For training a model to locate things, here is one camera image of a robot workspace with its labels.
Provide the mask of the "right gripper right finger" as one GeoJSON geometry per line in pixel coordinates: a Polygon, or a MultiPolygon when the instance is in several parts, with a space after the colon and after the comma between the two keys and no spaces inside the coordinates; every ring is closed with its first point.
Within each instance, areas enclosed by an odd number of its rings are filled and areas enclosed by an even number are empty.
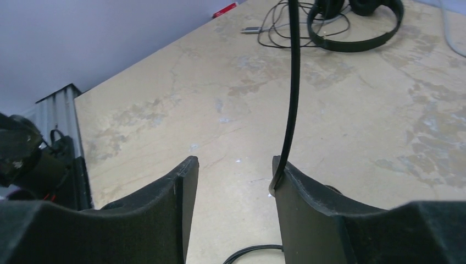
{"type": "Polygon", "coordinates": [[[384,210],[287,164],[275,191],[286,263],[465,263],[465,202],[384,210]]]}

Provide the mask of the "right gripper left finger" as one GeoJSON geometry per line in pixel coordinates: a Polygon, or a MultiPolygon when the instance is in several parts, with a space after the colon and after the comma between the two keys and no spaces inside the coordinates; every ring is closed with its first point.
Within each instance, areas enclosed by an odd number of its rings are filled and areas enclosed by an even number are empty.
{"type": "Polygon", "coordinates": [[[1,203],[1,263],[185,263],[199,162],[100,210],[49,201],[1,203]]]}

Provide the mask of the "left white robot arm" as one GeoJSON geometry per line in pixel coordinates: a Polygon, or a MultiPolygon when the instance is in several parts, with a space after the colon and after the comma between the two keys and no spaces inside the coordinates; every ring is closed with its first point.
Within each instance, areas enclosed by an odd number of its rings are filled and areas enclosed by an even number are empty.
{"type": "Polygon", "coordinates": [[[1,113],[1,186],[10,186],[32,167],[41,144],[42,134],[32,121],[1,113]]]}

